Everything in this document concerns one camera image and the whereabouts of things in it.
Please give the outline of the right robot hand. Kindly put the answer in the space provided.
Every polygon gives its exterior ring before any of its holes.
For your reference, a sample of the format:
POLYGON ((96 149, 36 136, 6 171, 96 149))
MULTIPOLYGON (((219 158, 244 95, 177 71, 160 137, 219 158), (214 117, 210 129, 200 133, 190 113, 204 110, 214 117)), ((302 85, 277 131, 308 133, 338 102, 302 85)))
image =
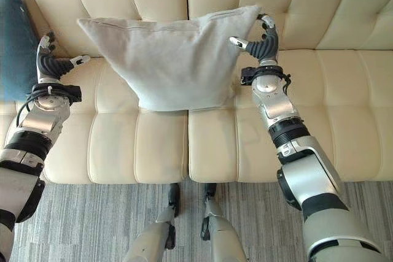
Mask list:
POLYGON ((229 41, 242 51, 248 52, 259 63, 271 61, 278 63, 279 36, 273 18, 265 13, 259 14, 257 20, 261 21, 265 33, 260 41, 248 41, 237 36, 231 36, 229 41))

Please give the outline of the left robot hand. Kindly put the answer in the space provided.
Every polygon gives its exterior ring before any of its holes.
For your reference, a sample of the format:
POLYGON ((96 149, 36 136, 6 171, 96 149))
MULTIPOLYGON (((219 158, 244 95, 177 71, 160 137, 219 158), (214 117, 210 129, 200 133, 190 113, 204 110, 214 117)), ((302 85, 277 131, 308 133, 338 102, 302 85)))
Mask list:
POLYGON ((36 53, 37 78, 39 83, 42 83, 44 79, 60 80, 63 75, 89 62, 91 59, 89 55, 79 55, 73 58, 54 57, 55 40, 55 33, 49 31, 39 41, 36 53))

